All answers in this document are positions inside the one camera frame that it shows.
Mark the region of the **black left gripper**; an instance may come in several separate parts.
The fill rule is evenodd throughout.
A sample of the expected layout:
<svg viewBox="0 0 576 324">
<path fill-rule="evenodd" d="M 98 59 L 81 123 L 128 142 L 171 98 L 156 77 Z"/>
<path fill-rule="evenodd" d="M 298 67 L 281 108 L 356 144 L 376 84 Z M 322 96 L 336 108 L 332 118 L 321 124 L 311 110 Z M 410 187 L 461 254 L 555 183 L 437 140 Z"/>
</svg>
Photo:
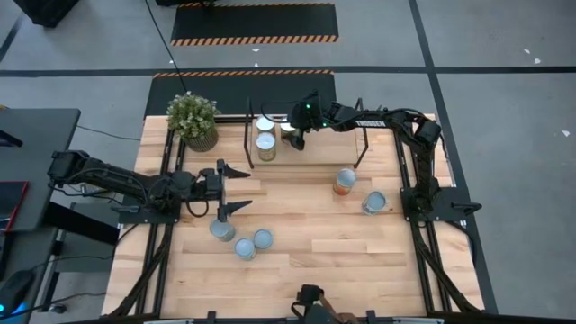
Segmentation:
<svg viewBox="0 0 576 324">
<path fill-rule="evenodd" d="M 202 175 L 204 180 L 197 200 L 199 202 L 217 201 L 217 217 L 219 221 L 225 221 L 226 217 L 231 216 L 234 212 L 247 207 L 252 203 L 252 201 L 249 200 L 228 202 L 225 204 L 224 176 L 229 179 L 247 178 L 251 177 L 250 173 L 234 169 L 229 164 L 225 164 L 223 159 L 218 159 L 216 162 L 216 168 L 204 169 Z"/>
</svg>

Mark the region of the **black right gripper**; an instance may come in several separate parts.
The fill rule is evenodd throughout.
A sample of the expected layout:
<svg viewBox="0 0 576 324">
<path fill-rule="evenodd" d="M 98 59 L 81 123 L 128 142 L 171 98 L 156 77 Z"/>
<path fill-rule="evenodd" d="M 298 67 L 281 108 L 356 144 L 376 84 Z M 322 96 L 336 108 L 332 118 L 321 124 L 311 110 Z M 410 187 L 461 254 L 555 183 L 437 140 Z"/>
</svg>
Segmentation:
<svg viewBox="0 0 576 324">
<path fill-rule="evenodd" d="M 318 90 L 313 90 L 296 102 L 287 115 L 287 121 L 293 128 L 298 129 L 292 134 L 291 145 L 299 151 L 305 148 L 301 131 L 319 131 L 332 128 L 335 124 L 331 103 L 325 103 Z"/>
</svg>

